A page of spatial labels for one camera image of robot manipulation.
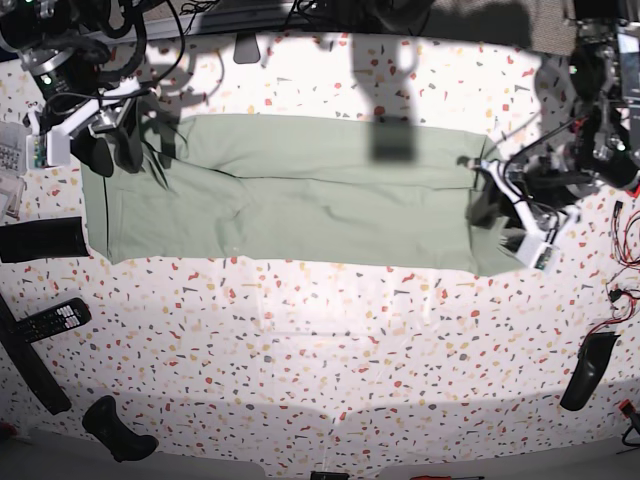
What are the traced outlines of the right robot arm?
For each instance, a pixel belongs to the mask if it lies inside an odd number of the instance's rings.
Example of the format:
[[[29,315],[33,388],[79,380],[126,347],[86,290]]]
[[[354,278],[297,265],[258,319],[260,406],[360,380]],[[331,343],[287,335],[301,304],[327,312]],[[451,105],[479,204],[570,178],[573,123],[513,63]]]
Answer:
[[[141,170],[138,100],[149,91],[134,76],[147,32],[137,1],[122,1],[121,26],[108,1],[4,1],[1,47],[18,56],[44,103],[21,125],[1,129],[1,153],[27,169],[66,166],[91,171]]]

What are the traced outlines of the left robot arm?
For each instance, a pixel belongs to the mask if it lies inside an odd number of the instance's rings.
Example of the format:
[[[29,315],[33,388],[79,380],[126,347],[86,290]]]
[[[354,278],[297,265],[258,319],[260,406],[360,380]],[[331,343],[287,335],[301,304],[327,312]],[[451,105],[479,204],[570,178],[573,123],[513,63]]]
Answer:
[[[576,1],[568,120],[508,160],[472,161],[486,179],[470,223],[506,225],[501,247],[526,268],[548,271],[581,219],[578,201],[610,186],[639,192],[639,4]]]

